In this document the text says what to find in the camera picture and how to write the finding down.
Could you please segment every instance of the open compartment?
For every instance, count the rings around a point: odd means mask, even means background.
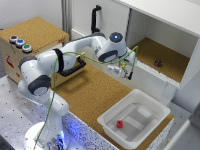
[[[180,88],[200,68],[197,67],[199,37],[134,9],[130,13],[126,41],[129,48],[139,46],[140,65],[148,71],[157,70],[158,76],[164,76]],[[154,65],[157,59],[162,61],[159,67]]]

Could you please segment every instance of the plastic tub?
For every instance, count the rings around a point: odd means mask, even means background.
[[[169,108],[135,89],[97,120],[122,147],[136,149],[169,113]],[[123,128],[117,128],[117,120],[123,121]]]

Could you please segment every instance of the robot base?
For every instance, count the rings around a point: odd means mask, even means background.
[[[34,149],[34,146],[35,146],[34,138],[36,137],[37,133],[40,131],[40,129],[42,128],[43,125],[44,125],[44,122],[35,124],[26,132],[25,138],[24,138],[24,150],[57,150],[57,148],[55,148],[55,146],[49,149],[49,147],[41,148],[38,145],[36,145],[36,147]],[[67,147],[69,146],[70,138],[68,135],[69,135],[69,133],[65,132],[64,139],[63,139],[63,142],[64,142],[63,150],[66,150]]]

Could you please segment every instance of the cardboard box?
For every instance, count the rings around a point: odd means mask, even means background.
[[[22,49],[10,44],[9,39],[12,35],[17,35],[19,39],[23,39],[26,44],[31,45],[33,48],[32,53],[25,54]],[[69,35],[66,32],[40,17],[35,17],[1,30],[0,50],[7,75],[19,83],[22,80],[22,75],[18,65],[22,58],[28,55],[36,56],[59,43],[66,44],[68,41]]]

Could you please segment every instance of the cabinet door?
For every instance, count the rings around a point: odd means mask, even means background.
[[[96,27],[100,32],[106,37],[112,32],[120,32],[126,37],[129,8],[113,0],[73,0],[72,28],[83,35],[90,35],[92,10],[96,5],[101,6],[96,17]]]

